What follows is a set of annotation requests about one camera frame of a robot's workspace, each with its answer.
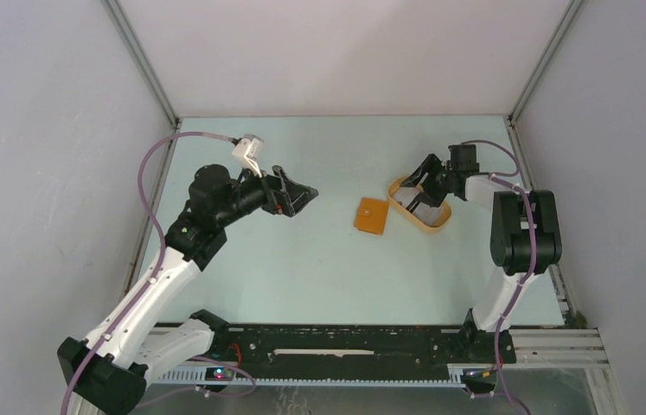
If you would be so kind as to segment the orange leather card holder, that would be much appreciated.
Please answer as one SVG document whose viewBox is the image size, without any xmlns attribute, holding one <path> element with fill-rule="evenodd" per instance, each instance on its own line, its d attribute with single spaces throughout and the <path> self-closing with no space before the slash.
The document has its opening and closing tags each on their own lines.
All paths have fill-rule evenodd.
<svg viewBox="0 0 646 415">
<path fill-rule="evenodd" d="M 388 203 L 374 198 L 363 197 L 357 208 L 354 227 L 364 233 L 382 235 L 387 223 Z"/>
</svg>

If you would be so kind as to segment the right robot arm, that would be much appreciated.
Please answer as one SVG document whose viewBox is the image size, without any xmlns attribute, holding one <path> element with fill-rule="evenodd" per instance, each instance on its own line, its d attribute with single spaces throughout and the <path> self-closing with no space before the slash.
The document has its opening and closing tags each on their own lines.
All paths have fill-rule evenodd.
<svg viewBox="0 0 646 415">
<path fill-rule="evenodd" d="M 560 224 L 553 192 L 526 190 L 512 173 L 483 171 L 476 140 L 449 146 L 450 157 L 431 153 L 410 174 L 390 185 L 389 204 L 423 231 L 447 221 L 445 202 L 453 195 L 490 215 L 489 252 L 493 273 L 483 297 L 469 312 L 470 331 L 458 339 L 469 361 L 489 355 L 509 328 L 510 317 L 528 286 L 562 255 Z"/>
</svg>

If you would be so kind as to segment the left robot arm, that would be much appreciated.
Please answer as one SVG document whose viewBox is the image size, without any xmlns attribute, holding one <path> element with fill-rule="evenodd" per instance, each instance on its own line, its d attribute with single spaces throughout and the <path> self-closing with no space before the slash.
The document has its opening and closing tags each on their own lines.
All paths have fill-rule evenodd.
<svg viewBox="0 0 646 415">
<path fill-rule="evenodd" d="M 229 337 L 220 330 L 224 321 L 208 312 L 192 315 L 156 341 L 145 339 L 175 296 L 227 242 L 228 226 L 258 209 L 293 217 L 318 195 L 278 165 L 259 175 L 243 169 L 237 179 L 219 164 L 198 169 L 183 211 L 145 274 L 99 326 L 58 347 L 68 393 L 105 414 L 128 414 L 150 383 L 182 361 L 198 354 L 213 361 L 225 356 Z"/>
</svg>

